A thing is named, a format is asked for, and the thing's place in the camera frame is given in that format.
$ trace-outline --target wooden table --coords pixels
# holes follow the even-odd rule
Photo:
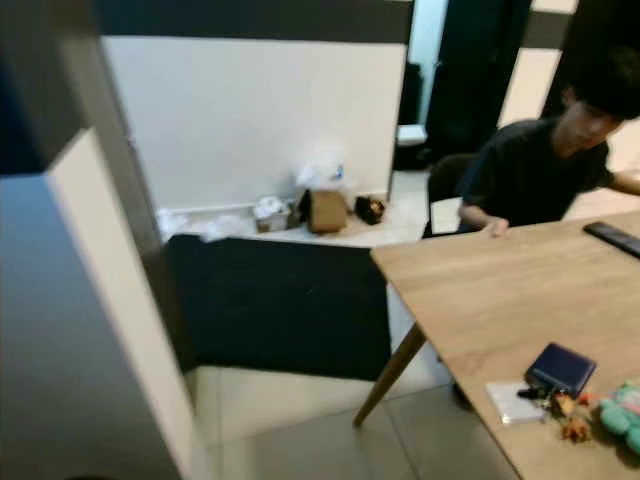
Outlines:
[[[640,212],[603,220],[640,236]],[[522,379],[556,341],[598,363],[589,387],[640,378],[640,260],[582,232],[586,220],[378,248],[373,257],[416,325],[354,423],[360,425],[428,337],[515,470],[531,479],[640,479],[609,435],[574,445],[560,426],[505,426],[487,382]]]

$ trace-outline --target man's hair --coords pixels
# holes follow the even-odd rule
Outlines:
[[[640,115],[640,56],[615,47],[588,65],[571,82],[578,100],[631,120]]]

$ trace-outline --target black chair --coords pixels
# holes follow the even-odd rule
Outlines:
[[[439,237],[455,233],[433,233],[433,225],[431,224],[431,219],[433,218],[432,205],[440,200],[447,200],[459,196],[456,193],[456,188],[474,157],[474,153],[447,155],[431,168],[429,180],[427,180],[427,212],[429,219],[427,220],[427,225],[424,227],[422,238]]]

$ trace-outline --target brown box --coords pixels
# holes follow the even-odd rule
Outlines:
[[[339,192],[311,191],[309,230],[313,233],[335,233],[347,224],[347,204]]]

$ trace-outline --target remote control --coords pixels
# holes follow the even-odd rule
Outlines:
[[[595,222],[585,225],[584,231],[594,237],[598,237],[611,245],[618,247],[620,250],[640,258],[640,238],[613,227],[604,222]]]

